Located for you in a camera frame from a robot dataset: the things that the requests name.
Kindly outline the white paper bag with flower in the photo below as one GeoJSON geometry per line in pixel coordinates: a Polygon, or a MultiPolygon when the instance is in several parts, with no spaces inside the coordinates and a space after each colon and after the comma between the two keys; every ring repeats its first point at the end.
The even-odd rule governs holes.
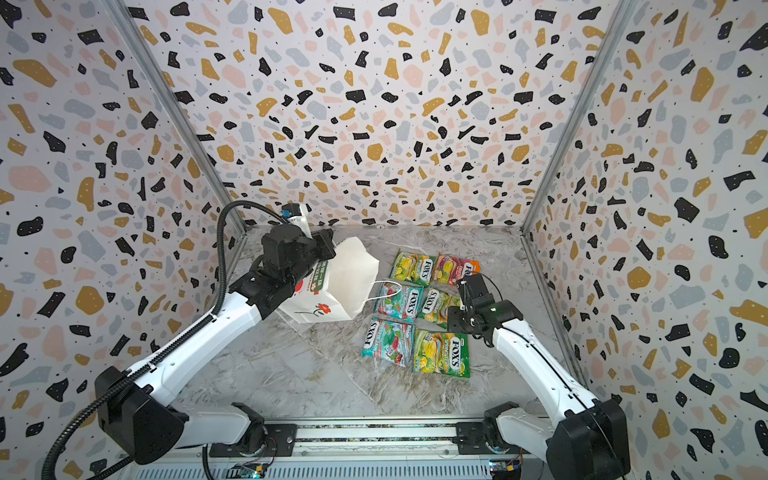
{"type": "Polygon", "coordinates": [[[344,239],[335,248],[336,256],[319,262],[299,282],[294,295],[283,302],[278,311],[299,324],[353,320],[366,302],[389,298],[403,286],[395,282],[394,292],[370,296],[377,284],[379,260],[366,250],[358,237],[344,239]]]}

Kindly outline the teal mint candy packet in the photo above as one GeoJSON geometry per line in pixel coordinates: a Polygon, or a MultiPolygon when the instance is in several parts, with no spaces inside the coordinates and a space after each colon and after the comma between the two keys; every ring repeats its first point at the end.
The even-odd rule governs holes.
{"type": "Polygon", "coordinates": [[[423,289],[385,281],[376,294],[373,314],[413,323],[418,315],[423,289]]]}

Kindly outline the green spring tea candy packet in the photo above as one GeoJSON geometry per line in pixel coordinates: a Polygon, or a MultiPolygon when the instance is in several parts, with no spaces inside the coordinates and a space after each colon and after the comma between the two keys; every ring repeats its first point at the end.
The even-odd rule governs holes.
{"type": "Polygon", "coordinates": [[[448,309],[461,307],[461,299],[442,290],[428,288],[418,312],[418,318],[446,329],[448,327],[448,309]]]}

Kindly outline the orange pink candy packet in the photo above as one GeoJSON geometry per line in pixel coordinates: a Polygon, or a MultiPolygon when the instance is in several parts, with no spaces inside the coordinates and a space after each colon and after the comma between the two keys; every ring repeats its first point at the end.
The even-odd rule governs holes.
{"type": "Polygon", "coordinates": [[[481,266],[478,261],[450,255],[440,255],[433,269],[433,281],[443,285],[455,286],[463,277],[480,271],[481,266]]]}

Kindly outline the green yellow candy packet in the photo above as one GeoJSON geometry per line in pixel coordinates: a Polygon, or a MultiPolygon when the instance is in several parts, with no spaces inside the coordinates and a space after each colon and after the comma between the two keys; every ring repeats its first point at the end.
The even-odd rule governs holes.
{"type": "Polygon", "coordinates": [[[428,287],[433,278],[437,258],[425,254],[399,251],[390,278],[419,287],[428,287]]]}

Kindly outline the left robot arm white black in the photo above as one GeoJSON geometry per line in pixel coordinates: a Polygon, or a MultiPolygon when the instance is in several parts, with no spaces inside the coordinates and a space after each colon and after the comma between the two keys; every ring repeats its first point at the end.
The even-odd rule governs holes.
{"type": "Polygon", "coordinates": [[[306,234],[280,224],[261,239],[262,253],[224,290],[212,309],[181,335],[134,364],[124,375],[111,367],[97,377],[96,391],[117,394],[98,409],[100,428],[137,464],[152,463],[174,449],[208,444],[241,455],[264,451],[264,419],[235,402],[213,410],[178,410],[172,403],[186,384],[231,342],[272,314],[320,264],[335,256],[333,233],[306,234]],[[120,380],[126,378],[127,384],[120,380]]]}

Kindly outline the teal red candy packet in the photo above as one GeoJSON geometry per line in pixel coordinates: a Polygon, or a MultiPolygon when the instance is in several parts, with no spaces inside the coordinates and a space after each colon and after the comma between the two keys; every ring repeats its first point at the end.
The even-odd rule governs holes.
{"type": "Polygon", "coordinates": [[[364,335],[361,355],[407,367],[412,360],[414,333],[413,325],[373,318],[364,335]]]}

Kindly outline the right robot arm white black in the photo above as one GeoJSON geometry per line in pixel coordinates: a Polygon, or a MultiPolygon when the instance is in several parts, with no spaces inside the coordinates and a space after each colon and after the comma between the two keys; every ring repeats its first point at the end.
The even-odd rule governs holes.
{"type": "Polygon", "coordinates": [[[480,273],[458,282],[461,306],[448,310],[448,330],[482,340],[519,372],[545,410],[538,418],[513,402],[461,423],[455,440],[463,454],[528,453],[556,479],[624,479],[631,471],[626,415],[614,400],[600,401],[543,346],[520,310],[496,298],[480,273]]]}

